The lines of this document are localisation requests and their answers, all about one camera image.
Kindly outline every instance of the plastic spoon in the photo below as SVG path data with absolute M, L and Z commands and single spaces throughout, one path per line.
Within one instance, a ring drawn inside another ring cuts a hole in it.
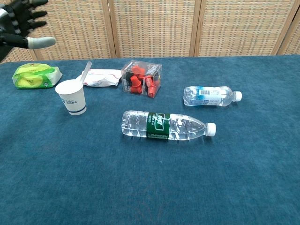
M 81 79 L 80 79 L 80 81 L 79 81 L 81 84 L 83 84 L 84 79 L 85 79 L 86 75 L 88 74 L 88 71 L 89 71 L 89 69 L 90 69 L 91 66 L 92 66 L 92 63 L 89 61 L 89 62 L 86 64 L 86 67 L 85 67 L 85 69 L 84 69 L 84 71 L 83 71 L 83 73 L 82 73 Z

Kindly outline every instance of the green bottle label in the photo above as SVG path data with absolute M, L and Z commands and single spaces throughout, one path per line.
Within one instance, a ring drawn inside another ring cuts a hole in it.
M 150 112 L 147 119 L 147 137 L 168 139 L 170 114 Z

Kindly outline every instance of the blue bottle label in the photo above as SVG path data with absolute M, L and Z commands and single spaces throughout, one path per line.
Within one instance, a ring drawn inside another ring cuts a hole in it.
M 219 87 L 197 87 L 197 91 L 197 105 L 219 105 L 222 101 Z

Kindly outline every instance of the white bottle cap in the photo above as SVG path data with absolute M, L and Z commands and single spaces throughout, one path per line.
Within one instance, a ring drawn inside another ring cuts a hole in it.
M 207 123 L 207 134 L 206 136 L 213 137 L 216 134 L 216 124 L 215 123 Z
M 239 101 L 241 101 L 242 100 L 242 92 L 240 92 L 240 91 L 236 91 L 235 92 L 235 101 L 236 102 L 239 102 Z

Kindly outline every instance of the green package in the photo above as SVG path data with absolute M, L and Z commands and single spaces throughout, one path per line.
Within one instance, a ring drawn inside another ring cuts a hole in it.
M 58 67 L 41 63 L 27 63 L 20 66 L 13 75 L 18 89 L 51 88 L 60 80 L 62 73 Z

